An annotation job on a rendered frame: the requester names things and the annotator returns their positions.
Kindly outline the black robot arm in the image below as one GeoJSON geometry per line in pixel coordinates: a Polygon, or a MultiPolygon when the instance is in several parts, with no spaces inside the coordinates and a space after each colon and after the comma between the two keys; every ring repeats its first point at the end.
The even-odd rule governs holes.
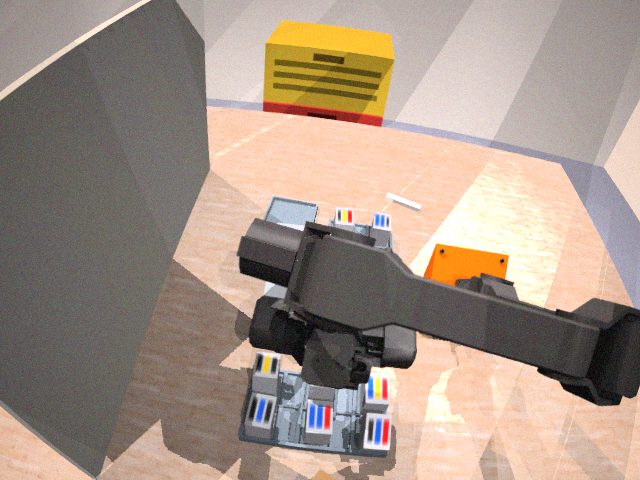
{"type": "Polygon", "coordinates": [[[597,406],[637,396],[640,309],[593,297],[570,312],[549,310],[520,301],[515,282],[492,274],[455,286],[419,276],[375,243],[314,222],[301,231],[260,218],[241,236],[239,272],[287,288],[283,303],[307,323],[308,384],[358,390],[373,365],[362,331],[394,324],[537,367],[597,406]]]}

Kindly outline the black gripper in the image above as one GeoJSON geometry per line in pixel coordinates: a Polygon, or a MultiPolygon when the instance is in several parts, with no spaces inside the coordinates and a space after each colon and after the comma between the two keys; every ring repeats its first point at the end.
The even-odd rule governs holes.
{"type": "MultiPolygon", "coordinates": [[[[293,316],[284,298],[260,297],[255,304],[248,338],[253,348],[292,355],[303,366],[306,322],[293,316]]],[[[409,369],[417,356],[417,331],[397,325],[362,331],[364,353],[372,367],[409,369]]]]}

